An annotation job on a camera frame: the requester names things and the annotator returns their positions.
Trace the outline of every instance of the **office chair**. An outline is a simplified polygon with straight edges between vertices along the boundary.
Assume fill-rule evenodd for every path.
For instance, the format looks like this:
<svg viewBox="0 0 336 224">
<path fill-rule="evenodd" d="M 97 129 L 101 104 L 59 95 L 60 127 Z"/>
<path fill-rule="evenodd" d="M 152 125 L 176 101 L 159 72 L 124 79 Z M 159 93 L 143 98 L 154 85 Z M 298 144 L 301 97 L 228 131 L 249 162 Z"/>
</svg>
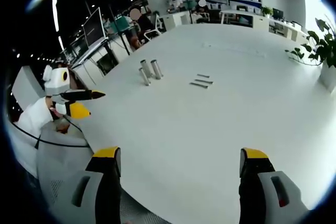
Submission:
<svg viewBox="0 0 336 224">
<path fill-rule="evenodd" d="M 159 20 L 159 16 L 158 16 L 157 14 L 152 15 L 152 17 L 151 17 L 151 22 L 153 23 L 155 29 L 146 31 L 146 32 L 144 33 L 144 35 L 143 35 L 148 41 L 151 40 L 151 38 L 149 38 L 149 36 L 148 36 L 149 34 L 151 34 L 151 33 L 157 33 L 158 36 L 162 34 L 162 33 L 159 31 L 160 20 Z"/>
</svg>

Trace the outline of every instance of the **white cabinet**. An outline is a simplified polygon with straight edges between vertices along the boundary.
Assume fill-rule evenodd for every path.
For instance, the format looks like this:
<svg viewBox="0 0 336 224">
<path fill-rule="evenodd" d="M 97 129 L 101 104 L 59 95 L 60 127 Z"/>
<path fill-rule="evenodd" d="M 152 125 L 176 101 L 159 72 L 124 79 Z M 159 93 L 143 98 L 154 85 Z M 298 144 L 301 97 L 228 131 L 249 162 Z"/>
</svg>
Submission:
<svg viewBox="0 0 336 224">
<path fill-rule="evenodd" d="M 253 16 L 253 29 L 263 30 L 268 32 L 269 20 L 262 16 Z"/>
</svg>

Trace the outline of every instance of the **potted plant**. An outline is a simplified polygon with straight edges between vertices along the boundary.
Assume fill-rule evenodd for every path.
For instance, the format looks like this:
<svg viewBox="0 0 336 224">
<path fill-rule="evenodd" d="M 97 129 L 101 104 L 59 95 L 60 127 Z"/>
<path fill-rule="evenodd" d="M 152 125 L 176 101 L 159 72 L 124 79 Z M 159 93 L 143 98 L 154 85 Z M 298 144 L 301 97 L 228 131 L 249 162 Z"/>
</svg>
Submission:
<svg viewBox="0 0 336 224">
<path fill-rule="evenodd" d="M 273 15 L 273 9 L 267 6 L 263 6 L 261 8 L 261 12 L 263 13 L 263 15 L 267 18 L 270 18 L 271 15 Z"/>
<path fill-rule="evenodd" d="M 332 93 L 336 89 L 336 39 L 335 29 L 328 25 L 324 20 L 315 19 L 316 23 L 324 33 L 324 38 L 320 39 L 314 31 L 308 31 L 308 44 L 302 46 L 306 49 L 308 59 L 316 64 L 307 64 L 302 61 L 305 56 L 300 48 L 294 48 L 293 51 L 285 50 L 290 53 L 290 59 L 309 66 L 319 66 L 323 64 L 320 82 Z"/>
</svg>

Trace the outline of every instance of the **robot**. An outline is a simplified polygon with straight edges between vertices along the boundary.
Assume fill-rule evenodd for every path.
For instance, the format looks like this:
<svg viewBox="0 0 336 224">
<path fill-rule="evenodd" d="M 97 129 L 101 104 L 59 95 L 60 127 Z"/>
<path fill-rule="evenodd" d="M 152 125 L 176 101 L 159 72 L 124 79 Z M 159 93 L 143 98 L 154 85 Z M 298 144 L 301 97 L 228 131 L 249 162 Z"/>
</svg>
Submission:
<svg viewBox="0 0 336 224">
<path fill-rule="evenodd" d="M 62 115 L 68 115 L 74 119 L 82 119 L 91 113 L 80 100 L 98 99 L 105 96 L 104 93 L 92 90 L 71 90 L 70 75 L 67 68 L 52 69 L 47 65 L 43 80 L 45 81 L 45 92 L 51 97 L 54 108 Z"/>
</svg>

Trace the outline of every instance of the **black cable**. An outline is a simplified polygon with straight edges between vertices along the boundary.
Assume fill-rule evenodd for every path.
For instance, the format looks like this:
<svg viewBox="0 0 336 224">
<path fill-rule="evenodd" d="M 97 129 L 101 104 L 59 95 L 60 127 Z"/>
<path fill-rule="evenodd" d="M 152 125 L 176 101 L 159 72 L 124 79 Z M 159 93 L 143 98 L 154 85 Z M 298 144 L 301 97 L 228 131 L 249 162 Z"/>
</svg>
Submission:
<svg viewBox="0 0 336 224">
<path fill-rule="evenodd" d="M 35 138 L 37 141 L 40 141 L 42 143 L 46 143 L 46 144 L 51 144 L 51 145 L 56 145 L 56 146 L 63 146 L 63 147 L 77 147 L 77 148 L 90 148 L 89 145 L 67 145 L 67 144 L 56 144 L 56 143 L 52 143 L 52 142 L 48 142 L 48 141 L 44 141 L 40 138 L 37 138 L 31 134 L 29 134 L 28 132 L 22 130 L 19 126 L 17 126 L 16 124 L 12 123 L 12 125 L 14 125 L 14 127 L 16 127 L 18 130 L 20 130 L 21 132 L 25 133 L 26 135 Z"/>
<path fill-rule="evenodd" d="M 83 133 L 83 131 L 77 125 L 73 124 L 66 116 L 63 116 L 63 118 L 67 120 L 70 124 L 72 124 L 74 127 L 76 127 L 81 133 Z"/>
</svg>

